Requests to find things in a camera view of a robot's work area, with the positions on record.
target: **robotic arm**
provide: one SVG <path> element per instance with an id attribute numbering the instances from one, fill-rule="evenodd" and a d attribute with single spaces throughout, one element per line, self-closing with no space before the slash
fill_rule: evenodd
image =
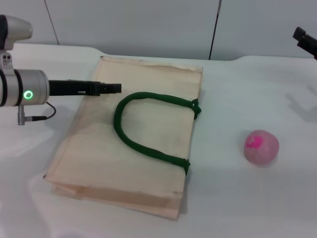
<path id="1" fill-rule="evenodd" d="M 31 37 L 32 26 L 29 22 L 13 16 L 0 15 L 0 107 L 17 106 L 19 125 L 24 125 L 26 121 L 51 118 L 24 115 L 24 106 L 45 104 L 49 96 L 100 96 L 100 94 L 121 92 L 121 84 L 48 80 L 41 70 L 14 69 L 12 55 L 7 51 L 13 49 L 15 41 Z"/>
<path id="2" fill-rule="evenodd" d="M 306 34 L 306 31 L 302 28 L 297 27 L 293 38 L 298 41 L 297 46 L 312 54 L 317 60 L 317 40 L 314 37 Z"/>

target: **green led light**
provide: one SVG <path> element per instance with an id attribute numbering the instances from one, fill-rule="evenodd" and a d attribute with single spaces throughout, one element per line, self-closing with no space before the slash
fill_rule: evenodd
<path id="1" fill-rule="evenodd" d="M 32 91 L 28 90 L 28 91 L 24 92 L 23 96 L 25 99 L 29 100 L 29 99 L 33 98 L 33 93 L 32 93 Z"/>

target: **pink ball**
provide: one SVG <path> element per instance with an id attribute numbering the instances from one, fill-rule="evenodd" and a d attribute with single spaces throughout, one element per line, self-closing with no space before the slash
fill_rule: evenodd
<path id="1" fill-rule="evenodd" d="M 244 155 L 255 165 L 267 165 L 277 155 L 279 143 L 277 138 L 265 130 L 251 132 L 244 143 Z"/>

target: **white wall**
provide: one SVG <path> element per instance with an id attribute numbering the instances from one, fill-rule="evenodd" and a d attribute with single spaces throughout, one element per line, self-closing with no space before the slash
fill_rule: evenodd
<path id="1" fill-rule="evenodd" d="M 61 45 L 208 59 L 218 0 L 47 0 Z"/>
<path id="2" fill-rule="evenodd" d="M 211 59 L 312 57 L 292 36 L 297 26 L 317 34 L 316 10 L 317 0 L 223 0 Z"/>
<path id="3" fill-rule="evenodd" d="M 57 44 L 44 0 L 0 0 L 0 14 L 16 16 L 31 22 L 33 36 L 23 42 Z"/>

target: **green rope handle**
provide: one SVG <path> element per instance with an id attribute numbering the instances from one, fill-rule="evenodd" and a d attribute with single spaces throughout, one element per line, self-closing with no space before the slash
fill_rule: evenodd
<path id="1" fill-rule="evenodd" d="M 122 113 L 123 113 L 124 107 L 132 100 L 145 99 L 145 98 L 152 98 L 152 99 L 164 101 L 167 103 L 177 104 L 177 105 L 180 105 L 183 107 L 191 108 L 195 113 L 194 119 L 196 119 L 198 114 L 202 111 L 200 109 L 200 107 L 198 107 L 198 104 L 199 104 L 198 99 L 194 99 L 192 101 L 187 101 L 187 100 L 182 99 L 182 98 L 178 98 L 178 97 L 174 97 L 174 96 L 170 96 L 170 95 L 164 95 L 164 94 L 148 93 L 148 92 L 133 93 L 133 94 L 130 94 L 129 96 L 127 96 L 126 98 L 124 98 L 121 102 L 119 102 L 117 108 L 115 109 L 114 118 L 113 118 L 114 130 L 117 132 L 120 139 L 126 145 L 128 145 L 132 149 L 140 152 L 141 154 L 150 156 L 150 157 L 155 158 L 155 159 L 167 161 L 167 162 L 170 162 L 174 165 L 178 165 L 180 167 L 183 167 L 185 170 L 185 174 L 187 174 L 189 166 L 190 166 L 190 163 L 188 160 L 182 159 L 182 158 L 179 158 L 176 156 L 167 155 L 161 151 L 140 145 L 140 144 L 132 141 L 131 139 L 129 139 L 126 136 L 126 134 L 124 134 L 124 132 L 122 130 L 122 126 L 121 126 L 121 119 L 122 119 Z"/>

